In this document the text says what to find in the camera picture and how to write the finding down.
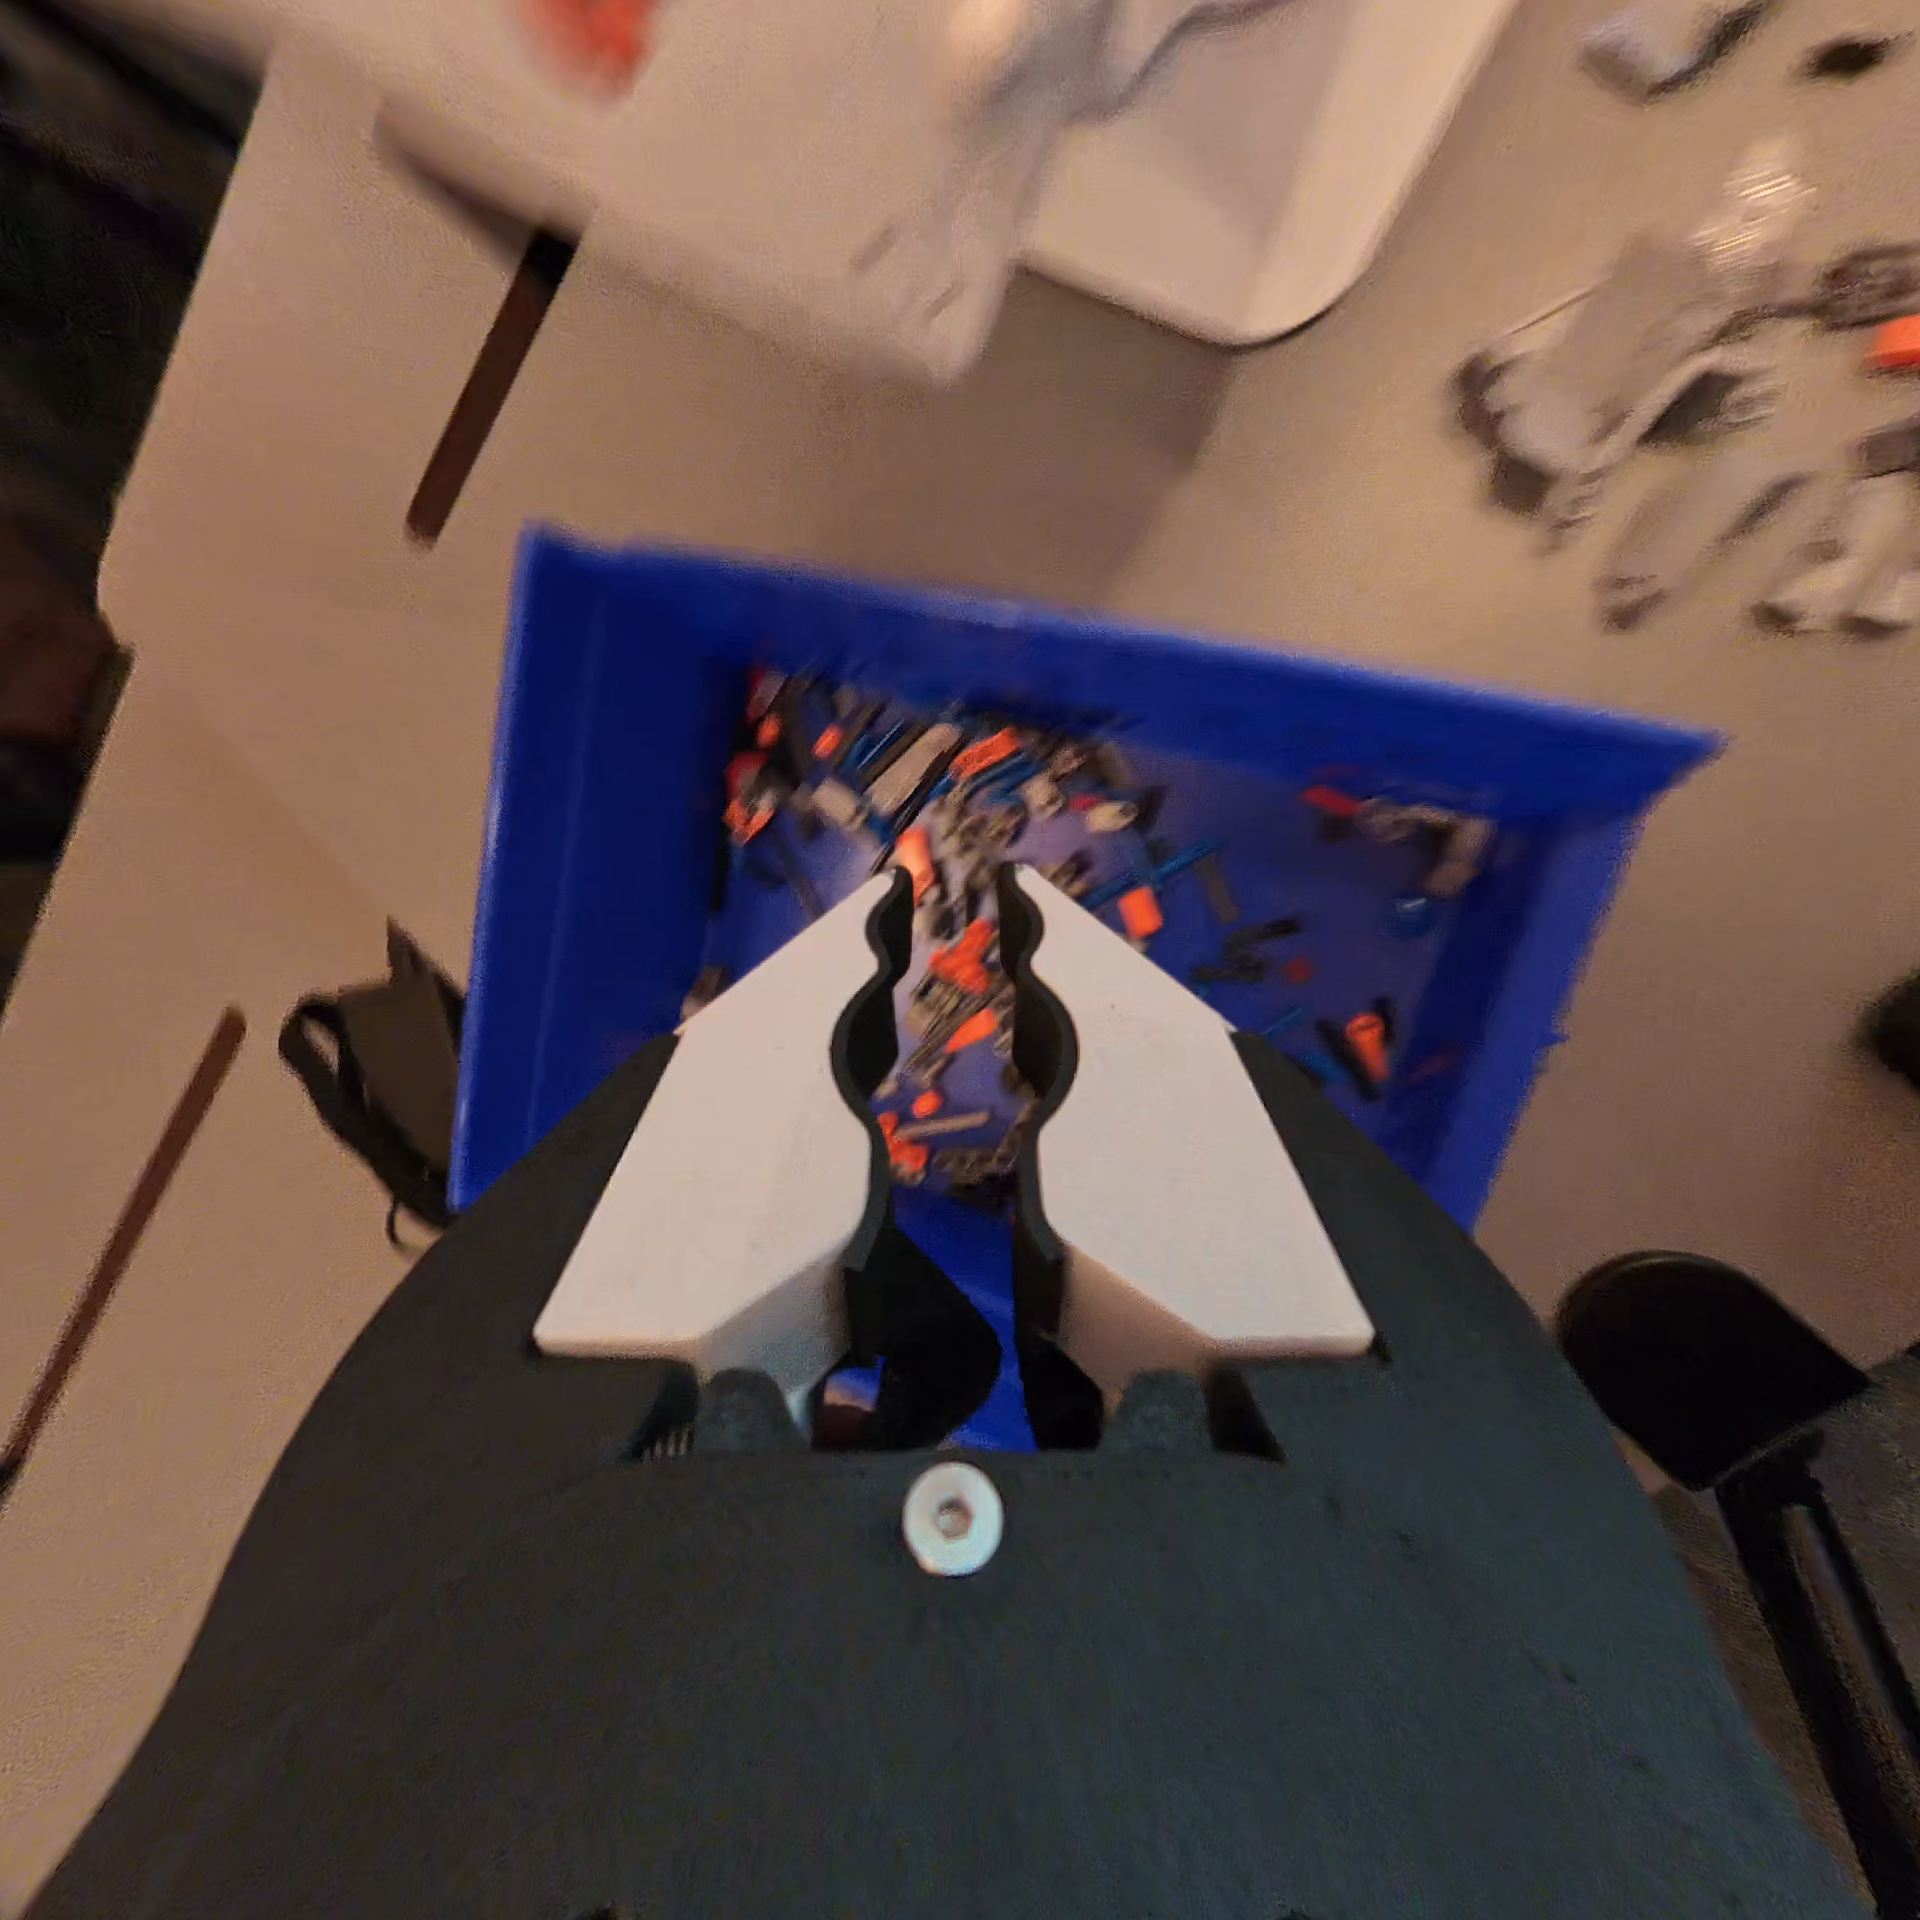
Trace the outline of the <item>black chair post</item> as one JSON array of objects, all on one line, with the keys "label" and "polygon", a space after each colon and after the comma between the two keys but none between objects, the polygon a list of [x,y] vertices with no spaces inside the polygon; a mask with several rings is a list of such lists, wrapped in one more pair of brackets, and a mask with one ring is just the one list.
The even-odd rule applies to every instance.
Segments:
[{"label": "black chair post", "polygon": [[1793,1433],[1714,1483],[1831,1808],[1885,1920],[1920,1915],[1920,1704],[1896,1644]]}]

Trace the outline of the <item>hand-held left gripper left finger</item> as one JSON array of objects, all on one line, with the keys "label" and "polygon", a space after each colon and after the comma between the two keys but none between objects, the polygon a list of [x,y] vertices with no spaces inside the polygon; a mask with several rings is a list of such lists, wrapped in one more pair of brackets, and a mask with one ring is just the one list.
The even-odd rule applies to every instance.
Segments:
[{"label": "hand-held left gripper left finger", "polygon": [[882,871],[676,1023],[659,1084],[577,1237],[538,1353],[755,1366],[800,1404],[849,1353],[849,1257],[889,1203],[877,1084],[899,1063],[909,876]]}]

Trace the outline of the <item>grey plate with clips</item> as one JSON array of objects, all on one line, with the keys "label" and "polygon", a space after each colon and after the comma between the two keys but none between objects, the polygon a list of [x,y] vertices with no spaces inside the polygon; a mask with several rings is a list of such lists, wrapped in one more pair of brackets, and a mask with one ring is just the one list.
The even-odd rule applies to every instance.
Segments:
[{"label": "grey plate with clips", "polygon": [[1920,245],[1861,245],[1808,273],[1808,326],[1877,330],[1920,319]]}]

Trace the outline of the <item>black rounded object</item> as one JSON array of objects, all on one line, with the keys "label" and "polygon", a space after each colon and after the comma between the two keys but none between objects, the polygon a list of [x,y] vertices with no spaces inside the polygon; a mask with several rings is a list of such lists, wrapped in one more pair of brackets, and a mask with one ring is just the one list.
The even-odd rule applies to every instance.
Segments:
[{"label": "black rounded object", "polygon": [[1588,1267],[1550,1336],[1596,1416],[1682,1492],[1871,1396],[1871,1366],[1822,1346],[1779,1294],[1703,1249]]}]

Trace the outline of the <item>heap of mixed coloured pieces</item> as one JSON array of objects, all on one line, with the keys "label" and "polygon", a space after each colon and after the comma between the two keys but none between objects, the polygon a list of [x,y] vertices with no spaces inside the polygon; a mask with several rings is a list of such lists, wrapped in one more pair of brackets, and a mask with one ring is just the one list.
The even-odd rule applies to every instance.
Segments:
[{"label": "heap of mixed coloured pieces", "polygon": [[1466,1040],[1435,1027],[1430,1004],[1492,846],[1501,822],[1430,781],[1257,773],[1139,731],[909,705],[752,660],[681,1015],[852,885],[905,876],[899,1069],[877,1084],[889,1175],[999,1204],[1035,1103],[1015,1069],[999,876],[1032,871],[1422,1173],[1466,1069]]}]

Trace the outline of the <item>pale grey holed connector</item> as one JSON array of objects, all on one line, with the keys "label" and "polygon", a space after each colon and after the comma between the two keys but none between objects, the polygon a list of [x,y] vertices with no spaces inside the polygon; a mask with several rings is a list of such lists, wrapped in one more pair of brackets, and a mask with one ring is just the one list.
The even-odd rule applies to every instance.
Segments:
[{"label": "pale grey holed connector", "polygon": [[1920,617],[1920,489],[1905,469],[1843,475],[1753,617],[1766,632],[1905,632]]}]

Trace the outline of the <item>pale grey angled panel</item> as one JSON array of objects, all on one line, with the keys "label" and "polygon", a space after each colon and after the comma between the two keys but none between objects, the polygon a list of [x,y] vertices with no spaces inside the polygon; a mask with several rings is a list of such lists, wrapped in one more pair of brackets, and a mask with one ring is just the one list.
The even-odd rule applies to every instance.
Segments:
[{"label": "pale grey angled panel", "polygon": [[1771,0],[1631,0],[1580,31],[1580,74],[1627,101],[1653,101],[1714,74]]}]

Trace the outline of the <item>blue plastic bin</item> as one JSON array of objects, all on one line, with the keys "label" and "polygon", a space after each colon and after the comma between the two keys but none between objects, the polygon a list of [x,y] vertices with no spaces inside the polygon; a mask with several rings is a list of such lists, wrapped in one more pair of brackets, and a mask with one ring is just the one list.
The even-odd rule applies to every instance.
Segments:
[{"label": "blue plastic bin", "polygon": [[768,832],[723,811],[752,756],[752,688],[882,701],[837,781],[909,725],[1116,754],[1150,832],[1085,832],[1090,781],[1015,839],[1090,862],[1104,930],[1156,885],[1150,967],[1271,1040],[1466,1228],[1506,1162],[1562,1015],[1646,811],[1722,737],[1388,678],[1244,639],[1156,632],[1005,598],[594,550],[533,532],[490,731],[450,1194],[479,1203],[705,967],[755,960],[877,871],[877,832]]}]

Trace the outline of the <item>clear plastic bit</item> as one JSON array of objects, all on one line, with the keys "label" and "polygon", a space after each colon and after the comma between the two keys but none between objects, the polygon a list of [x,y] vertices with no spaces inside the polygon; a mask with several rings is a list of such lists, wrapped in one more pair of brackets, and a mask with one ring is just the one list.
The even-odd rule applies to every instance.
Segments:
[{"label": "clear plastic bit", "polygon": [[1793,227],[1808,223],[1799,144],[1786,131],[1737,153],[1714,209],[1689,227],[1689,248],[1714,282],[1761,282],[1786,255]]}]

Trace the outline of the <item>white rounded tray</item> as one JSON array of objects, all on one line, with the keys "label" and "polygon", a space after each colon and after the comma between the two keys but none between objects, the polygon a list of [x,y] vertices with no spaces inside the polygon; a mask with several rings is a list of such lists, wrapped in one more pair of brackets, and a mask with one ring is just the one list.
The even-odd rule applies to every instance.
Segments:
[{"label": "white rounded tray", "polygon": [[1054,144],[1023,267],[1200,345],[1316,326],[1386,248],[1506,0],[1209,5]]}]

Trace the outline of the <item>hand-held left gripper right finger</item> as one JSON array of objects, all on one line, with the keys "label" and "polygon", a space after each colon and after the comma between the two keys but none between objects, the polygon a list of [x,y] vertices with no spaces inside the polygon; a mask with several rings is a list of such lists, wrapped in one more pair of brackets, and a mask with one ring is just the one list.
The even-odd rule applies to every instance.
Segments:
[{"label": "hand-held left gripper right finger", "polygon": [[1250,1044],[1035,871],[999,871],[1032,1088],[1015,1327],[1093,1396],[1244,1362],[1354,1362],[1379,1316],[1250,1084]]}]

